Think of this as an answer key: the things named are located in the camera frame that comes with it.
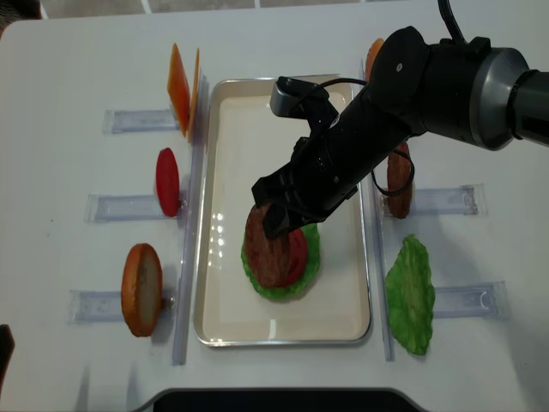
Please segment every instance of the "metal tray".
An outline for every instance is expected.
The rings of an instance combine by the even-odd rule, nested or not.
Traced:
[[[325,82],[336,76],[309,76]],[[256,293],[244,274],[240,248],[255,181],[288,162],[303,120],[277,118],[269,99],[275,79],[225,81],[211,96],[208,154],[195,266],[195,331],[208,346],[357,342],[370,327],[364,205],[359,194],[323,224],[321,269],[300,299],[280,303]],[[342,111],[349,85],[328,88]]]

